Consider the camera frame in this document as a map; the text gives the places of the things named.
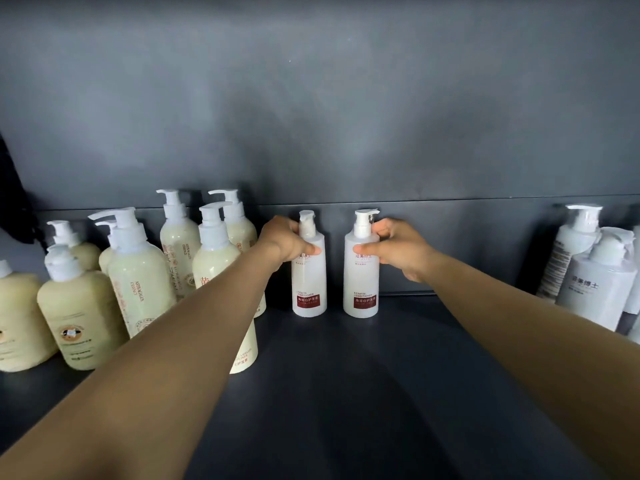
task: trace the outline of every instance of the bottle cap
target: bottle cap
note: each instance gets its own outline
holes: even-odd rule
[[[73,280],[84,273],[78,259],[71,254],[66,244],[54,244],[48,247],[44,266],[51,279],[58,282]]]
[[[220,209],[232,205],[232,202],[213,202],[200,208],[202,212],[202,224],[198,226],[200,242],[211,249],[222,249],[229,242],[227,226],[220,220]]]
[[[0,260],[0,278],[5,278],[9,276],[12,272],[13,270],[9,265],[9,261],[7,261],[6,259]]]
[[[80,236],[71,229],[69,221],[49,221],[47,224],[56,230],[56,234],[53,236],[53,242],[56,244],[66,244],[70,248],[80,244]]]
[[[316,223],[314,217],[316,213],[313,210],[300,210],[300,228],[298,234],[302,239],[315,237]]]
[[[106,221],[98,221],[95,223],[97,226],[109,226],[109,234],[107,235],[107,239],[109,240],[109,245],[111,249],[116,249],[118,247],[116,243],[116,236],[113,234],[113,230],[117,227],[118,223],[112,219],[108,219]]]
[[[164,217],[167,219],[183,219],[187,217],[187,208],[180,202],[178,190],[156,190],[156,193],[164,194],[166,203],[164,204]]]
[[[145,227],[136,219],[135,207],[101,210],[91,214],[89,218],[94,221],[109,216],[116,218],[116,227],[113,228],[111,233],[114,234],[119,248],[133,247],[147,240]]]
[[[577,210],[571,227],[578,232],[596,232],[598,229],[598,217],[602,210],[601,205],[594,203],[573,203],[565,205],[569,210]]]
[[[215,194],[224,194],[225,201],[229,202],[229,205],[223,209],[226,221],[235,222],[244,217],[244,205],[238,200],[237,189],[220,189],[209,192],[209,195]]]
[[[356,210],[356,224],[353,225],[353,233],[355,236],[358,238],[370,236],[373,216],[379,213],[380,211],[378,209]]]
[[[618,227],[603,227],[602,237],[593,246],[589,259],[606,266],[620,266],[625,254],[632,253],[634,233]]]

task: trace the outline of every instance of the person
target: person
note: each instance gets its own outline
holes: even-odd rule
[[[382,240],[357,253],[432,286],[608,475],[640,478],[640,347],[438,252],[407,222],[382,219],[372,229]],[[285,217],[268,222],[254,247],[121,347],[14,444],[0,458],[3,477],[181,478],[269,276],[319,252],[297,230]]]

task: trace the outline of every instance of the person's right arm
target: person's right arm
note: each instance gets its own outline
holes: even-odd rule
[[[430,247],[404,221],[373,224],[380,256],[432,286],[460,324],[540,407],[616,478],[640,478],[640,347],[564,308],[518,290]]]

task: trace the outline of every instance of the dark red rectangular label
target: dark red rectangular label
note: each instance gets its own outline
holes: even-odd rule
[[[378,302],[378,295],[368,296],[367,298],[358,298],[357,296],[353,298],[353,307],[359,310],[364,310],[366,308],[373,308],[376,306]]]
[[[315,308],[316,306],[320,306],[320,295],[318,294],[315,294],[313,296],[298,295],[299,308]]]

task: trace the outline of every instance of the hand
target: hand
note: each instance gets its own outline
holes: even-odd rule
[[[264,225],[258,243],[276,250],[278,266],[300,254],[316,255],[322,250],[298,235],[298,223],[282,216],[272,218]]]
[[[374,222],[371,230],[383,240],[368,244],[356,244],[353,251],[358,254],[379,256],[381,264],[390,264],[402,270],[415,282],[423,282],[429,259],[437,253],[422,236],[400,219],[382,219]]]

